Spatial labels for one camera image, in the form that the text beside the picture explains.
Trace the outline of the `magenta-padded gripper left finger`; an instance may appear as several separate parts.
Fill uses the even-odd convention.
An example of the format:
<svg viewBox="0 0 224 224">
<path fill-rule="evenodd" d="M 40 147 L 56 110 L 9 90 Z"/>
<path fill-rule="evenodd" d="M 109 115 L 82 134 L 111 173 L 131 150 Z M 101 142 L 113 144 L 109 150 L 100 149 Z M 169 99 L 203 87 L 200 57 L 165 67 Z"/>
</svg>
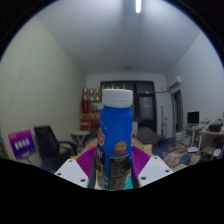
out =
<svg viewBox="0 0 224 224">
<path fill-rule="evenodd" d="M 96 173 L 94 170 L 95 152 L 96 148 L 93 147 L 76 159 L 66 160 L 55 172 L 55 175 L 78 186 L 94 189 L 96 186 Z"/>
</svg>

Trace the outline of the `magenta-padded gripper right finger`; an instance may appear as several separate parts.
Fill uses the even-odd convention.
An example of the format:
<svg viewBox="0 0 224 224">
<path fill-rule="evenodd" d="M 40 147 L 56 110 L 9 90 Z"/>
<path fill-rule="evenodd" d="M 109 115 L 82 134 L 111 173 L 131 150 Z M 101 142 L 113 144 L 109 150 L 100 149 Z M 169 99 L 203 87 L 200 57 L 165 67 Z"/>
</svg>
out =
<svg viewBox="0 0 224 224">
<path fill-rule="evenodd" d="M 134 188 L 146 186 L 173 173 L 159 156 L 149 156 L 135 146 L 132 152 L 131 180 Z"/>
</svg>

